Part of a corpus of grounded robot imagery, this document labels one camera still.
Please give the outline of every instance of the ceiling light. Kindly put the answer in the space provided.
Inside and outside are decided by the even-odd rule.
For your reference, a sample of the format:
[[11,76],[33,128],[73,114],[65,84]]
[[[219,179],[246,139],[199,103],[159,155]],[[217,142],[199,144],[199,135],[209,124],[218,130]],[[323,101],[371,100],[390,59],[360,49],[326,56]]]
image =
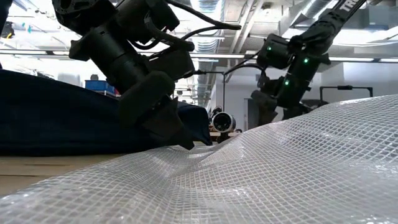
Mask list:
[[398,58],[382,58],[380,59],[380,62],[396,62],[398,63]]
[[55,55],[69,55],[69,51],[53,51]]
[[191,58],[228,58],[228,59],[242,59],[244,55],[240,54],[197,54],[190,53]]
[[373,58],[329,57],[332,62],[372,62]]
[[28,54],[28,55],[45,55],[43,50],[0,50],[0,54]]
[[198,58],[197,62],[218,62],[217,59]]

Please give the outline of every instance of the ceiling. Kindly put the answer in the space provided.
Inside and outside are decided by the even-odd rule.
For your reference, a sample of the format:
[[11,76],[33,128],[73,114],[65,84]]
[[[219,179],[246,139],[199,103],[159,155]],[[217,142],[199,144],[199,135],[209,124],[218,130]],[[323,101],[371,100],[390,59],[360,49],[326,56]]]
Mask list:
[[[191,6],[196,9],[195,6],[196,2],[198,1],[201,0],[190,0],[186,1],[186,3],[191,3]],[[207,41],[214,39],[219,40],[218,47],[214,53],[245,54],[246,52],[255,52],[259,50],[264,42],[263,39],[269,34],[288,35],[302,32],[300,31],[300,28],[291,29],[291,27],[288,27],[286,30],[282,30],[283,22],[289,20],[292,16],[297,15],[298,12],[301,12],[303,6],[308,4],[308,2],[326,0],[214,1],[222,2],[222,14],[223,20],[225,22],[232,24],[244,24],[245,28],[241,32],[224,30],[223,32],[218,33],[216,37],[206,36]],[[68,50],[70,47],[70,41],[80,38],[79,35],[65,27],[62,27],[57,22],[51,0],[18,0],[18,2],[24,3],[26,8],[24,9],[17,4],[13,4],[10,8],[9,17],[7,19],[8,21],[14,23],[13,26],[16,30],[16,35],[12,39],[1,39],[0,49]],[[389,0],[378,2],[377,4],[378,6],[383,6],[385,2],[388,2],[386,7],[396,6],[395,1]],[[195,16],[181,9],[177,9],[175,7],[172,7],[172,9],[177,17],[181,20],[180,25],[172,32],[173,35],[180,37],[197,28],[208,26],[207,23],[201,22],[201,20]],[[392,33],[394,29],[393,27],[395,27],[396,24],[390,23],[388,25],[390,28],[389,31]],[[360,42],[362,45],[354,45],[359,40],[358,38],[352,38],[352,36],[358,35],[360,30],[355,31],[357,32],[351,32],[349,30],[349,32],[347,32],[345,35],[341,34],[339,42],[336,42],[335,45],[329,50],[330,55],[340,57],[379,57],[380,55],[398,57],[398,53],[396,53],[396,50],[398,49],[395,49],[397,48],[397,45],[395,44],[396,37],[389,38],[388,40],[374,38],[376,34],[380,36],[381,34],[386,33],[386,30],[376,30],[372,32],[365,30],[363,33],[360,33]],[[192,40],[196,40],[194,43],[203,43],[205,38],[203,36],[194,37]],[[391,45],[368,44],[377,43],[381,40],[383,40],[384,44],[386,41],[391,42]],[[157,52],[166,47],[167,46],[163,44],[159,44],[150,51]],[[77,73],[81,76],[82,80],[88,79],[93,73],[101,75],[101,72],[91,62],[77,62],[40,57],[24,57],[21,59],[20,56],[12,57],[10,55],[1,54],[0,60],[4,65],[8,64],[10,69],[20,70],[23,72],[37,69],[41,72],[54,76],[57,76],[59,72]],[[200,61],[195,60],[194,64],[196,67],[198,67],[200,65]],[[216,66],[227,66],[227,64],[227,60],[218,59],[212,60],[211,66],[214,68]],[[179,90],[191,89],[191,91],[184,91],[182,98],[186,99],[189,103],[197,104],[198,97],[200,96],[198,93],[195,93],[197,90],[195,86],[198,85],[206,86],[205,94],[210,94],[212,80],[209,78],[206,79],[206,83],[201,82],[200,78],[198,77],[183,79],[177,83],[177,88]]]

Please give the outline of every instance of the ventilation duct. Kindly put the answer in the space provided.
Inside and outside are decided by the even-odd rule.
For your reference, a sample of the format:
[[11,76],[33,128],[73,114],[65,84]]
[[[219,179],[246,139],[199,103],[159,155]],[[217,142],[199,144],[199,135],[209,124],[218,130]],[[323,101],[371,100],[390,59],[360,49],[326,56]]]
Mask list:
[[290,25],[296,26],[304,21],[313,19],[315,16],[322,13],[332,1],[333,0],[309,0]]
[[[300,35],[303,31],[307,30],[312,23],[315,22],[316,18],[307,19],[306,21],[301,22],[299,25],[296,25],[294,28],[291,28],[290,25],[292,24],[292,21],[300,17],[301,12],[303,11],[302,9],[305,7],[301,6],[301,10],[297,10],[297,8],[298,6],[289,8],[289,13],[281,19],[279,23],[279,35],[285,38],[291,38],[293,35]],[[331,9],[327,8],[318,12],[318,14],[323,15],[330,12],[330,10]],[[310,15],[314,15],[314,13],[315,10],[311,11]],[[358,10],[351,17],[351,19],[343,26],[341,35],[343,35],[345,32],[352,33],[354,30],[360,30],[370,34],[379,30],[388,30],[390,27],[394,27],[398,24],[398,16],[396,16],[397,14],[397,7],[368,5],[368,7]]]
[[[223,20],[224,11],[224,0],[191,0],[192,8],[211,17],[214,20]],[[209,26],[207,23],[199,22],[200,27],[195,29],[203,28]],[[219,35],[219,30],[209,31],[202,33],[203,35]],[[193,42],[196,46],[196,51],[198,53],[215,53],[219,46],[218,39],[195,39]],[[213,64],[211,62],[199,62],[199,69],[201,70],[211,70]],[[214,75],[200,75],[198,76],[198,85],[195,87],[195,92],[197,93],[198,104],[200,106],[206,106],[210,97],[210,88],[213,83]]]

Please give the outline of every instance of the blue box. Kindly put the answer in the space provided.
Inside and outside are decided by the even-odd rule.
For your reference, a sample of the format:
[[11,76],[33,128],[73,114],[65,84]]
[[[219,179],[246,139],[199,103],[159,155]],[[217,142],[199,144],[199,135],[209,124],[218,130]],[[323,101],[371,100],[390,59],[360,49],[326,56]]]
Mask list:
[[106,81],[102,80],[86,80],[85,88],[94,91],[108,91],[110,93],[114,92],[114,87],[109,85]]

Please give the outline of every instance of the grid pattern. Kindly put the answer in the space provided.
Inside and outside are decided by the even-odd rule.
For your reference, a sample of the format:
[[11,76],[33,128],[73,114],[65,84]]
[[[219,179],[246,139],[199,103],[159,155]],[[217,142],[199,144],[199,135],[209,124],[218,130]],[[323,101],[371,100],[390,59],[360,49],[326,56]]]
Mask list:
[[0,199],[0,223],[398,223],[398,95],[163,147]]

